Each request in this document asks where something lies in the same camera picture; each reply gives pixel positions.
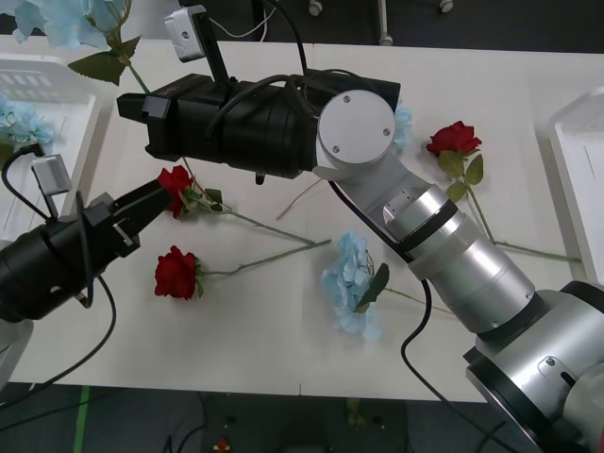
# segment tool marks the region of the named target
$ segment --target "white plastic basket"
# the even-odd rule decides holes
[[[604,284],[604,88],[556,113],[549,139],[585,272]]]
[[[63,157],[73,189],[53,200],[61,215],[69,213],[98,118],[100,102],[94,85],[55,57],[0,54],[0,92],[11,100],[31,103],[44,121],[54,126],[56,138],[43,148],[46,154]],[[31,159],[17,160],[10,167],[8,179],[17,191],[47,211],[31,172]],[[0,187],[1,240],[14,241],[41,222],[4,186]]]

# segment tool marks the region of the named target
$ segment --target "blue hydrangea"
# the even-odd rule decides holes
[[[373,309],[370,307],[365,313],[355,313],[372,278],[367,239],[358,238],[354,231],[348,230],[338,241],[338,252],[340,257],[321,276],[323,288],[338,317],[335,327],[377,339],[381,332],[373,326],[376,320]]]
[[[403,107],[400,101],[396,107],[396,112],[394,113],[394,124],[396,126],[396,133],[394,134],[394,151],[396,154],[400,154],[405,146],[411,143],[411,138],[409,138],[409,129],[411,129],[411,110]]]
[[[39,28],[54,47],[75,49],[87,44],[107,50],[105,33],[117,26],[117,17],[124,16],[126,1],[131,0],[2,0],[0,13],[15,16],[13,36],[18,42]]]
[[[16,143],[50,143],[55,129],[27,102],[13,102],[0,93],[0,135]]]

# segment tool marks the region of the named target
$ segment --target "white table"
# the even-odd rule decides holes
[[[19,48],[8,44],[7,38],[0,42],[10,49]],[[41,40],[32,40],[26,48],[33,53],[46,51]],[[228,70],[239,79],[300,71],[292,44],[229,42],[221,48]],[[445,182],[432,157],[421,150],[421,142],[457,120],[476,126],[484,141],[486,166],[478,197],[494,234],[517,243],[524,238],[529,240],[526,245],[561,253],[566,240],[571,245],[568,252],[575,252],[558,192],[560,181],[555,173],[545,171],[546,167],[551,170],[553,158],[543,126],[557,109],[598,85],[604,59],[329,45],[307,46],[307,57],[310,67],[342,67],[403,84],[419,143],[404,161],[428,180]],[[209,73],[206,62],[179,63],[168,42],[143,41],[134,62],[152,89],[191,72]],[[138,91],[133,77],[125,74],[119,92]],[[91,175],[89,200],[102,192],[118,196],[156,177],[163,166],[171,166],[146,155],[145,127],[120,118],[116,110],[110,115],[107,131],[100,126],[93,144],[100,153],[91,150],[82,177],[86,178],[86,172]],[[289,201],[315,180],[312,175],[294,181],[267,177],[264,186],[258,187],[253,175],[226,165],[196,161],[193,168],[206,186],[222,189],[226,202],[236,210],[275,225],[275,217]],[[561,206],[555,206],[554,199]],[[305,195],[278,224],[314,240],[337,240],[347,228],[371,236],[325,184]],[[333,260],[335,246],[213,280],[206,284],[201,300],[175,301],[153,295],[157,256],[165,255],[172,244],[194,252],[217,270],[297,244],[235,219],[176,221],[169,214],[141,236],[143,247],[126,260],[115,261],[106,272],[118,306],[113,337],[63,383],[434,399],[399,355],[401,343],[421,319],[422,307],[391,294],[381,296],[377,311],[384,334],[379,342],[332,328],[334,315],[320,289],[319,276]],[[421,295],[405,265],[373,236],[370,250],[376,261],[391,265],[391,286]],[[558,289],[572,278],[571,268],[564,262],[520,254],[512,257],[538,288]],[[91,310],[69,302],[36,325],[13,380],[45,380],[98,342],[109,323],[109,304],[100,286],[95,293]],[[461,358],[472,345],[472,335],[459,322],[436,312],[411,346],[410,357],[447,397],[481,401],[465,380]]]

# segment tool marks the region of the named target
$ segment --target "green tape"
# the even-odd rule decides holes
[[[82,393],[79,397],[79,402],[84,403],[89,400],[91,388],[88,385],[82,386]],[[84,448],[84,430],[86,428],[86,414],[88,413],[88,403],[82,404],[77,411],[75,420],[75,440],[74,453],[82,453]]]

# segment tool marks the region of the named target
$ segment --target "red rose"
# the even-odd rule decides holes
[[[428,143],[426,148],[435,156],[439,156],[441,151],[455,151],[467,155],[482,144],[479,138],[474,137],[474,128],[461,121],[439,130],[430,138],[432,143]]]
[[[183,206],[178,193],[184,193],[187,187],[193,185],[193,178],[190,177],[185,167],[178,165],[172,169],[172,173],[165,168],[162,169],[158,181],[172,196],[172,203],[168,210],[173,213],[172,215],[176,219],[182,212]]]
[[[183,255],[173,245],[170,253],[158,258],[155,270],[155,295],[170,295],[175,298],[191,299],[195,293],[195,255]]]

